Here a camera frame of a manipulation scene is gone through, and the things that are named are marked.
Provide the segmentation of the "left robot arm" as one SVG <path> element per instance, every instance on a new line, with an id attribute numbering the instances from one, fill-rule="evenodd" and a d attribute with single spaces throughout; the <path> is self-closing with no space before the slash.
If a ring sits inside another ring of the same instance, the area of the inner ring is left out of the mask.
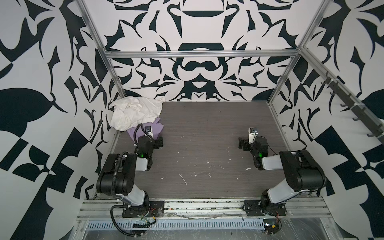
<path id="1" fill-rule="evenodd" d="M 150 207 L 148 193 L 135 185 L 135 176 L 137 172 L 151 169 L 153 151 L 163 146 L 162 137 L 141 136 L 135 153 L 108 155 L 96 183 L 97 192 L 121 201 L 124 207 L 147 210 Z"/>

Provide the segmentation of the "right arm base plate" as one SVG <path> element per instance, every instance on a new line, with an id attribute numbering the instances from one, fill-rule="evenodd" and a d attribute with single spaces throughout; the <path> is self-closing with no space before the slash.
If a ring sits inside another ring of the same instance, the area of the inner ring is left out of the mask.
<path id="1" fill-rule="evenodd" d="M 261 200 L 245 200 L 242 210 L 246 212 L 248 217 L 261 216 L 286 216 L 285 204 L 262 203 Z"/>

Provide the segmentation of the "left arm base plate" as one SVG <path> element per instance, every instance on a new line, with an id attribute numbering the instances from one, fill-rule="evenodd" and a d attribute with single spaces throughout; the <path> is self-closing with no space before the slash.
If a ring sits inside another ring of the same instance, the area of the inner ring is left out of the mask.
<path id="1" fill-rule="evenodd" d="M 157 217 L 164 213 L 164 201 L 144 202 L 141 206 L 125 207 L 122 213 L 123 218 Z"/>

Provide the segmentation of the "purple cloth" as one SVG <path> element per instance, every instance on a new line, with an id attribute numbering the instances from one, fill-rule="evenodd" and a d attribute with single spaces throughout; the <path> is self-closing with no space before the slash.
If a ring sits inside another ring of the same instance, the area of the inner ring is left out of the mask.
<path id="1" fill-rule="evenodd" d="M 154 122 L 152 123 L 144 123 L 144 129 L 147 130 L 148 128 L 151 128 L 150 135 L 157 140 L 160 136 L 160 133 L 164 129 L 164 125 L 160 123 L 161 118 L 156 118 Z M 134 139 L 134 132 L 136 128 L 130 128 L 127 130 L 129 136 L 131 139 Z"/>

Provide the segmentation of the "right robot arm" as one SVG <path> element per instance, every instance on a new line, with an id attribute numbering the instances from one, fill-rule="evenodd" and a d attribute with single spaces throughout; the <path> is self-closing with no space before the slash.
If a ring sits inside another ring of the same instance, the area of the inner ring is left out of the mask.
<path id="1" fill-rule="evenodd" d="M 264 137 L 254 136 L 248 140 L 239 137 L 238 141 L 239 149 L 251 153 L 258 170 L 284 172 L 285 178 L 279 184 L 262 193 L 258 204 L 262 210 L 281 206 L 301 193 L 318 192 L 325 187 L 325 173 L 307 150 L 280 151 L 269 156 L 269 145 Z"/>

